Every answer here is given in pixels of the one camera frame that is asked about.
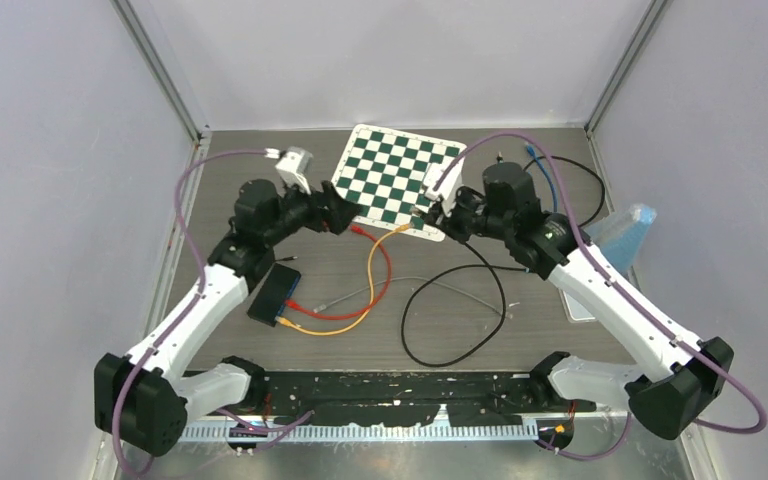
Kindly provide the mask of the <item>black network switch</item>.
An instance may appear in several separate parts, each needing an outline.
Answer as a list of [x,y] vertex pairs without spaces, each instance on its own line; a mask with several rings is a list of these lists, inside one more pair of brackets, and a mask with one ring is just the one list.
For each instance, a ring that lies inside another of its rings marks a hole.
[[278,318],[283,314],[286,301],[291,298],[300,280],[301,273],[298,270],[275,264],[250,303],[246,311],[247,316],[264,325],[275,327]]

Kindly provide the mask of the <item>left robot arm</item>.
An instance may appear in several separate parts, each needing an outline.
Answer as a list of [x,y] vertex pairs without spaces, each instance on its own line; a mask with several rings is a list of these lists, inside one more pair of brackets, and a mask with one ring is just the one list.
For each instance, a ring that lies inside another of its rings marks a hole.
[[119,442],[160,457],[194,420],[227,406],[258,412],[267,398],[265,371],[230,356],[194,376],[186,368],[218,325],[267,275],[274,248],[301,229],[339,235],[361,205],[329,181],[320,190],[279,193],[273,182],[243,184],[229,220],[198,280],[167,317],[126,354],[105,354],[94,370],[96,426]]

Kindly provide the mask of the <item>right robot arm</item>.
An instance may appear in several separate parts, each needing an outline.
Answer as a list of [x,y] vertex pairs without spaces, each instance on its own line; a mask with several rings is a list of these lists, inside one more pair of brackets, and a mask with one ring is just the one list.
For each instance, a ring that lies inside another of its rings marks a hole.
[[585,400],[627,410],[652,434],[676,439],[721,393],[733,349],[721,338],[703,341],[655,307],[617,272],[599,247],[560,213],[542,209],[532,176],[501,162],[482,174],[483,189],[462,184],[461,168],[447,175],[430,165],[420,209],[424,223],[466,243],[501,241],[511,257],[582,305],[621,343],[632,365],[548,355],[531,371],[531,397],[544,410]]

